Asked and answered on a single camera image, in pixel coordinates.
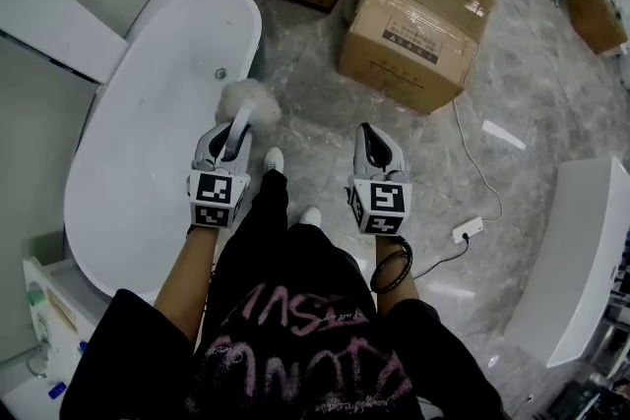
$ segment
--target white sneaker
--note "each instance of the white sneaker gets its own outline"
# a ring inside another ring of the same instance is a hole
[[[322,213],[317,207],[309,207],[298,221],[300,224],[310,224],[320,227],[322,225]]]
[[[278,148],[270,148],[265,154],[265,173],[269,170],[277,170],[279,173],[283,173],[284,170],[284,156],[283,152]]]

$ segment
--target marble floor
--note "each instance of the marble floor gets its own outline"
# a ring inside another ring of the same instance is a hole
[[[456,224],[497,215],[496,197],[466,157],[452,105],[421,115],[336,72],[351,0],[340,0],[330,14],[286,0],[255,1],[265,40],[254,77],[271,87],[283,120],[271,136],[257,139],[251,170],[259,183],[266,148],[283,149],[292,219],[317,205],[329,237],[369,277],[373,239],[357,232],[344,189],[354,130],[363,121],[387,131],[407,157],[413,208],[404,234],[415,250],[414,271],[460,250],[449,237]],[[498,388],[509,414],[534,395],[517,418],[531,418],[576,369],[569,364],[546,370],[502,332],[536,260],[558,163],[615,154],[630,165],[630,97],[611,68],[573,31],[562,6],[497,0],[467,90],[458,98],[471,152],[500,191],[505,212],[472,239],[463,257],[417,286]],[[526,149],[484,133],[485,119]]]

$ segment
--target white cable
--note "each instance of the white cable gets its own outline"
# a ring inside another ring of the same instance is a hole
[[[462,130],[462,123],[460,122],[460,114],[457,111],[457,100],[453,100],[453,108],[455,108],[455,119],[457,119],[457,126],[460,127],[460,135],[462,135],[462,144],[464,144],[464,150],[466,151],[466,154],[471,159],[472,164],[476,167],[477,171],[479,172],[479,175],[481,176],[481,180],[483,181],[483,184],[485,184],[486,187],[490,191],[492,191],[492,193],[494,193],[496,197],[499,199],[499,216],[495,219],[482,219],[482,221],[483,222],[498,222],[503,216],[503,202],[501,202],[501,195],[499,195],[499,192],[496,189],[494,189],[492,186],[490,186],[488,184],[488,181],[485,180],[485,176],[483,175],[481,168],[479,168],[479,165],[474,160],[473,155],[471,154],[468,146],[466,145],[466,139],[464,138],[464,130]]]

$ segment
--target black beaded bracelet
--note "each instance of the black beaded bracelet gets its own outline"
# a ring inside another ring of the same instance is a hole
[[[402,236],[392,237],[392,240],[398,243],[402,249],[390,254],[387,258],[381,261],[374,273],[372,273],[372,278],[370,279],[370,289],[376,294],[386,294],[387,292],[395,289],[409,274],[411,270],[411,264],[413,263],[413,250],[411,249],[411,245],[409,242],[403,238]],[[385,287],[378,286],[378,276],[383,271],[383,268],[390,263],[391,261],[397,258],[405,258],[407,263],[405,264],[405,268],[403,272],[396,277],[396,279],[390,283],[388,283]]]

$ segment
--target white bathtub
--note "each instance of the white bathtub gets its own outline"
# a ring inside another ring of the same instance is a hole
[[[186,176],[221,89],[247,77],[261,35],[253,0],[173,0],[142,30],[84,134],[66,185],[74,257],[112,296],[153,301],[190,224]],[[215,72],[225,68],[219,81]]]

